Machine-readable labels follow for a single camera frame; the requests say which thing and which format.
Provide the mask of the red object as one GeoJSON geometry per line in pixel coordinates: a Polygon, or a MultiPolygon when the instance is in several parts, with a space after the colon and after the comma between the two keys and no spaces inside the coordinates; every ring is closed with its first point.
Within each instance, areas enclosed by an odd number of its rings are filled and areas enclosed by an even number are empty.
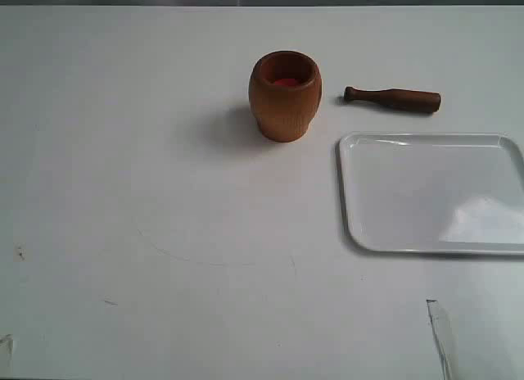
{"type": "Polygon", "coordinates": [[[296,78],[280,78],[272,82],[272,85],[286,88],[295,88],[302,85],[302,82],[296,78]]]}

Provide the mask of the brown wooden handle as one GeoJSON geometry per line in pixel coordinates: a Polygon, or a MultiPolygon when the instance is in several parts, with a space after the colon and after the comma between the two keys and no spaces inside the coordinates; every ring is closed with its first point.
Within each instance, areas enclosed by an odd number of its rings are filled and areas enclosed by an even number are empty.
{"type": "Polygon", "coordinates": [[[369,91],[348,86],[343,98],[346,102],[371,102],[392,110],[423,114],[437,112],[441,104],[439,93],[398,88],[369,91]]]}

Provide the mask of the white plastic tray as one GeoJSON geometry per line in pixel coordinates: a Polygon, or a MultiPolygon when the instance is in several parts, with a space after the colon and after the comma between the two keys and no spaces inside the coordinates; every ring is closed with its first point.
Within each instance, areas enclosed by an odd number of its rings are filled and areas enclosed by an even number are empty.
{"type": "Polygon", "coordinates": [[[338,151],[347,229],[363,249],[523,253],[523,154],[511,138],[351,133],[338,151]]]}

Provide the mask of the wooden mortar cup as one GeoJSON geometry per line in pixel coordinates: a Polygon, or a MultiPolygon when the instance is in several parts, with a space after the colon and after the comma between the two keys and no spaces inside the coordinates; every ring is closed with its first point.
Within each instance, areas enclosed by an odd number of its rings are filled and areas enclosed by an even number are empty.
{"type": "Polygon", "coordinates": [[[252,115],[260,132],[276,142],[301,138],[317,113],[323,81],[317,64],[295,51],[276,51],[261,57],[253,67],[248,86],[252,115]],[[280,78],[296,78],[302,85],[272,85],[280,78]]]}

